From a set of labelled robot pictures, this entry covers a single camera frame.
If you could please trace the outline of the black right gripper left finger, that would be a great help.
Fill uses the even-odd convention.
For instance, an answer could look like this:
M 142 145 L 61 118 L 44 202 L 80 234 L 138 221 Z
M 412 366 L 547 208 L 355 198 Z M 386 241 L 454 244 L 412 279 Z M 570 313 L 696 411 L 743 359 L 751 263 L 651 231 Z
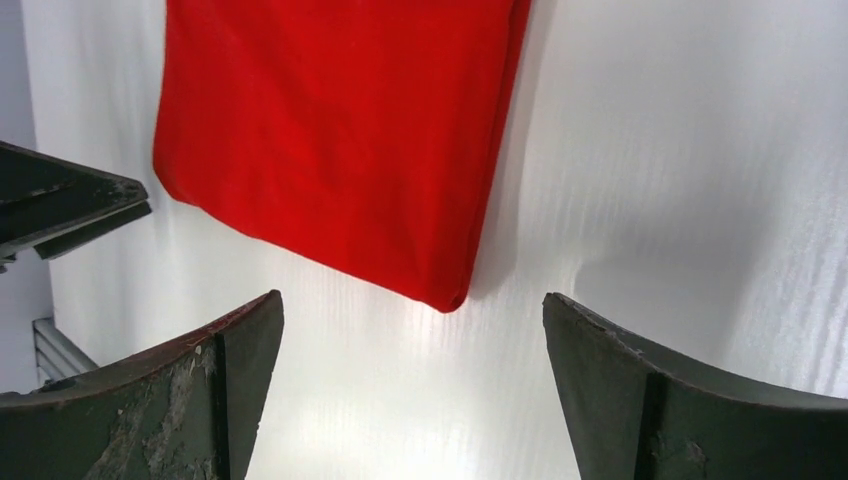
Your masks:
M 284 328 L 272 290 L 98 369 L 1 397 L 5 479 L 242 479 Z

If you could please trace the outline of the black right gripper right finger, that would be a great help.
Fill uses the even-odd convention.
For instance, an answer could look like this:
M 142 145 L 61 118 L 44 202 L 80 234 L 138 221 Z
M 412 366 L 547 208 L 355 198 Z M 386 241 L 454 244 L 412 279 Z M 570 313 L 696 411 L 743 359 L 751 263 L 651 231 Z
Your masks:
M 559 293 L 547 351 L 584 479 L 843 479 L 847 403 L 743 377 Z

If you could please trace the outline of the red t-shirt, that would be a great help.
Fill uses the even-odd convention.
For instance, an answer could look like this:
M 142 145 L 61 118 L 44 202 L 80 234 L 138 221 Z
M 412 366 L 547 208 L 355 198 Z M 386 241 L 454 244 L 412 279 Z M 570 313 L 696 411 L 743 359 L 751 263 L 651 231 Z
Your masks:
M 229 227 L 466 299 L 527 1 L 170 1 L 153 167 Z

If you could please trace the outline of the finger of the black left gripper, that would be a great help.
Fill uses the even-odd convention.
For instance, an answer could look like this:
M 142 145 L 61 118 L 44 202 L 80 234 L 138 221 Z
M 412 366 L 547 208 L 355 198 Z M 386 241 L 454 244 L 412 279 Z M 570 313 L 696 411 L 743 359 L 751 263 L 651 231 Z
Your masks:
M 1 143 L 1 267 L 53 260 L 152 212 L 137 180 Z

